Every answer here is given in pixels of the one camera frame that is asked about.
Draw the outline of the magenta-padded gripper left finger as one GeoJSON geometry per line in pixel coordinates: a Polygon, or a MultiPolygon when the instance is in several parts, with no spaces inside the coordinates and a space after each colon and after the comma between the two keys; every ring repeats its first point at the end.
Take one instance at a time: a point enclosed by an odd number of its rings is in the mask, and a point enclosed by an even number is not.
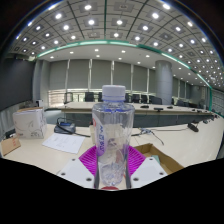
{"type": "Polygon", "coordinates": [[[93,146],[79,158],[71,159],[58,176],[84,188],[93,188],[97,174],[96,147],[93,146]]]}

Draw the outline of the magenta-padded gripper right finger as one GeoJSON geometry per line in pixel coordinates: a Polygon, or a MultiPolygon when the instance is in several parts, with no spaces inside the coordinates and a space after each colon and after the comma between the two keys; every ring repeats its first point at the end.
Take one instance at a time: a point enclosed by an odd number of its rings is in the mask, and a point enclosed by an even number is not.
{"type": "Polygon", "coordinates": [[[145,157],[137,149],[130,147],[128,175],[130,186],[140,188],[165,177],[167,173],[154,157],[145,157]]]}

